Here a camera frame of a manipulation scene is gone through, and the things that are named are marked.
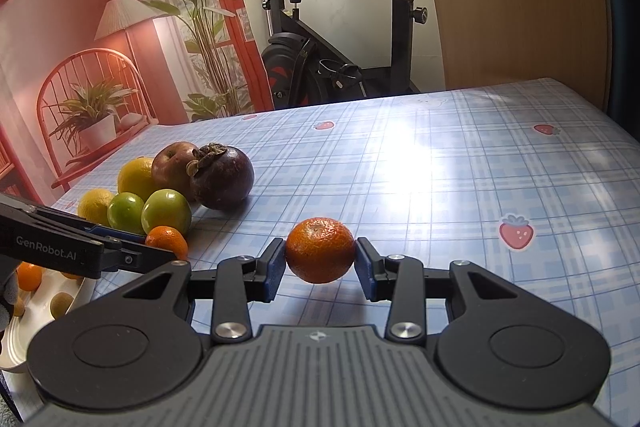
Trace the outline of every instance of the kiwi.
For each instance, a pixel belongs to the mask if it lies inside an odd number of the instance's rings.
[[[18,297],[18,300],[14,304],[14,317],[22,317],[24,315],[24,301],[22,297]]]
[[[62,317],[71,306],[74,298],[65,292],[56,293],[51,299],[49,310],[54,319]]]

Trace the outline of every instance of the tall plant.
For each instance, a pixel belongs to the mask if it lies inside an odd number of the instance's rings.
[[[223,33],[224,16],[235,17],[235,14],[209,6],[209,0],[174,0],[172,3],[162,0],[141,1],[167,15],[178,17],[187,26],[193,36],[193,40],[185,42],[187,51],[201,55],[204,62],[204,69],[197,68],[198,73],[203,75],[210,89],[225,96],[227,112],[238,114],[240,104],[230,79],[229,63],[224,52],[216,45],[217,36]]]

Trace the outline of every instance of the metal screw cap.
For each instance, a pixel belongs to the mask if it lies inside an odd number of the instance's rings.
[[[422,328],[413,322],[398,322],[391,326],[391,334],[399,339],[412,339],[422,333]]]
[[[246,333],[246,326],[237,322],[223,322],[216,326],[216,335],[223,339],[238,339]]]

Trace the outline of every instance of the yellow lemon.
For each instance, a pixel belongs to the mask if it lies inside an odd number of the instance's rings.
[[[108,227],[107,208],[113,200],[113,195],[106,188],[92,188],[85,192],[78,202],[78,216],[92,223]]]
[[[148,200],[158,190],[151,175],[153,162],[153,158],[136,158],[125,164],[118,174],[118,192],[132,192],[142,201]]]

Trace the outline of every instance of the mangosteen stem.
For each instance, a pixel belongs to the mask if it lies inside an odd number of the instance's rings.
[[[226,147],[221,143],[211,142],[199,149],[193,150],[194,160],[187,164],[187,174],[192,178],[198,173],[198,170],[210,166],[219,156],[226,152]]]

